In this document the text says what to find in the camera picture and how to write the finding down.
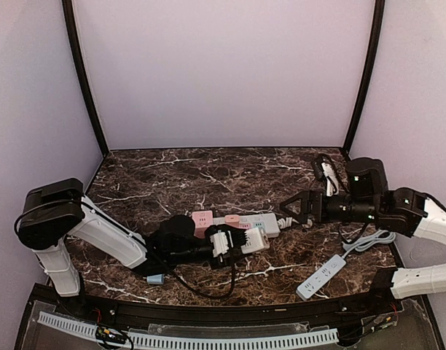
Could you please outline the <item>pink cube socket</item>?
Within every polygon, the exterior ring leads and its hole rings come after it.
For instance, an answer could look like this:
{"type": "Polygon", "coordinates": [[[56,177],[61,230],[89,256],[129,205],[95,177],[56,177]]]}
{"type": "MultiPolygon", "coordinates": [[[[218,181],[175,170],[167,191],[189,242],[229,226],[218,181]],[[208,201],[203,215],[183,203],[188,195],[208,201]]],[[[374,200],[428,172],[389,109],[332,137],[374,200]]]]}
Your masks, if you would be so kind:
{"type": "Polygon", "coordinates": [[[195,223],[196,238],[205,238],[205,231],[214,224],[214,216],[212,210],[194,211],[192,212],[192,220],[195,223]]]}

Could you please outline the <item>pink usb charger plug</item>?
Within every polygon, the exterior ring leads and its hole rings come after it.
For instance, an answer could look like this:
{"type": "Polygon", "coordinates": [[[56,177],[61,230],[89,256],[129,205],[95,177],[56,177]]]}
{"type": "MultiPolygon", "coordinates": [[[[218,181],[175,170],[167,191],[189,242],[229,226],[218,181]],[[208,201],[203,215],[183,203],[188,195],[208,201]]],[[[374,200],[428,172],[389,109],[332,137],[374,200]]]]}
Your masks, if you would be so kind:
{"type": "Polygon", "coordinates": [[[230,214],[224,217],[224,222],[226,225],[232,226],[234,228],[240,227],[240,216],[237,214],[230,214]]]}

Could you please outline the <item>white multicolour power strip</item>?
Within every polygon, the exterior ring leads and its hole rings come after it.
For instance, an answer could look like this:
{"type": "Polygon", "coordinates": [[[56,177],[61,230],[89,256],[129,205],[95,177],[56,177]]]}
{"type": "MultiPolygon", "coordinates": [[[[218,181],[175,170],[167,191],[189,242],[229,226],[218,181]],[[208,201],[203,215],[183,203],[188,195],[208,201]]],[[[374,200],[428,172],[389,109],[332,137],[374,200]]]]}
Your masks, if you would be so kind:
{"type": "MultiPolygon", "coordinates": [[[[261,228],[266,232],[268,238],[276,238],[281,233],[281,229],[278,226],[278,221],[274,213],[239,216],[240,229],[248,230],[252,228],[261,228]]],[[[224,217],[214,218],[214,224],[226,225],[224,222],[224,217]]]]}

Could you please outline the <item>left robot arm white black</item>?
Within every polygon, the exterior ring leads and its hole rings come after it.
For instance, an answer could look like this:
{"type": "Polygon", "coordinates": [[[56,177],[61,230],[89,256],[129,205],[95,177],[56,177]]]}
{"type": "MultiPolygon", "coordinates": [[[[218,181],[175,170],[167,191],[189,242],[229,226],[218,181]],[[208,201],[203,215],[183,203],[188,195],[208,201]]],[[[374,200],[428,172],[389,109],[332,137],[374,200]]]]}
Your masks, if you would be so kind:
{"type": "Polygon", "coordinates": [[[29,191],[14,231],[63,298],[79,296],[84,286],[67,251],[67,236],[86,241],[143,277],[173,275],[179,265],[204,262],[213,269],[229,267],[234,276],[249,241],[247,231],[226,224],[211,225],[198,238],[195,222],[186,215],[172,216],[143,236],[101,211],[76,178],[29,191]]]}

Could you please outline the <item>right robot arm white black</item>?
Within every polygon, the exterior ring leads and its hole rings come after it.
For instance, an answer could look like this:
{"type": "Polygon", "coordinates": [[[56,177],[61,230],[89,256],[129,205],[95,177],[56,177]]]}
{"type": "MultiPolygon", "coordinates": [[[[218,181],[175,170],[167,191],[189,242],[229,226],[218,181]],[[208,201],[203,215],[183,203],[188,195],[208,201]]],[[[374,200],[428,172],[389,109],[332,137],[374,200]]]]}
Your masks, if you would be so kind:
{"type": "Polygon", "coordinates": [[[362,230],[375,226],[372,235],[342,237],[343,254],[334,255],[301,283],[297,295],[307,300],[346,264],[352,252],[363,252],[375,244],[390,244],[397,235],[436,241],[446,246],[446,207],[434,196],[400,187],[388,188],[383,162],[360,157],[347,162],[347,183],[336,177],[335,168],[314,161],[316,176],[326,182],[325,191],[304,190],[281,202],[279,208],[301,225],[312,223],[360,223],[362,230]]]}

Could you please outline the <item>white cube socket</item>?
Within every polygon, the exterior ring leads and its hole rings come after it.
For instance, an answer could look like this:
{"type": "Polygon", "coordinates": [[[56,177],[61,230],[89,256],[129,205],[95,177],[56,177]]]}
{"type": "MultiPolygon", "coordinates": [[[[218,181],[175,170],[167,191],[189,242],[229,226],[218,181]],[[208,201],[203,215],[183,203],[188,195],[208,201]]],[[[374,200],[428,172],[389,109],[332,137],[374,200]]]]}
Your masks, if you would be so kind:
{"type": "Polygon", "coordinates": [[[245,234],[246,244],[240,248],[243,254],[253,254],[270,248],[270,242],[263,229],[254,227],[246,230],[245,234]]]}

